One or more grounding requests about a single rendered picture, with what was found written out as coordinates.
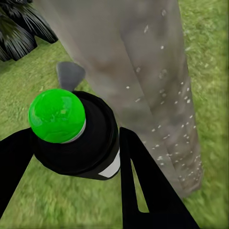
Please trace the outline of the pesticide atomizer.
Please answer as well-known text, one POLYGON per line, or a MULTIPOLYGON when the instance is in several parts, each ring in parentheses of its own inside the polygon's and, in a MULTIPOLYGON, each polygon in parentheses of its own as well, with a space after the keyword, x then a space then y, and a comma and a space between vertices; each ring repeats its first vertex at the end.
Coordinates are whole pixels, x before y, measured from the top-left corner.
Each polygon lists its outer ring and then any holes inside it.
POLYGON ((112 179, 121 168, 113 110, 97 95, 73 91, 85 75, 80 65, 59 62, 56 69, 61 88, 42 92, 29 108, 35 157, 60 175, 112 179))

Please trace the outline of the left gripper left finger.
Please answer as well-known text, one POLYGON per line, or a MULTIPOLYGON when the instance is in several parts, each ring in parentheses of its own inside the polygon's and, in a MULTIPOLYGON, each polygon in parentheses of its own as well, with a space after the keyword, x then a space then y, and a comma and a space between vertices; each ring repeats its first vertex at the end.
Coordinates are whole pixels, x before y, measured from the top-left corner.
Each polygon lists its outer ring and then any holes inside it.
POLYGON ((0 141, 0 219, 31 158, 30 127, 0 141))

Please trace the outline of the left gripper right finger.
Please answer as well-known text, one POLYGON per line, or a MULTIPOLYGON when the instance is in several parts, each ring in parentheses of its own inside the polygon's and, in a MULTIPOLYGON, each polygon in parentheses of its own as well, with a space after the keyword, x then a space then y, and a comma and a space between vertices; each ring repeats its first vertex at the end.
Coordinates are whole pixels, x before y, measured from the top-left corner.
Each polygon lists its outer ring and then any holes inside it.
POLYGON ((200 229, 137 134, 123 127, 119 131, 123 229, 200 229), (148 213, 138 209, 131 160, 148 213))

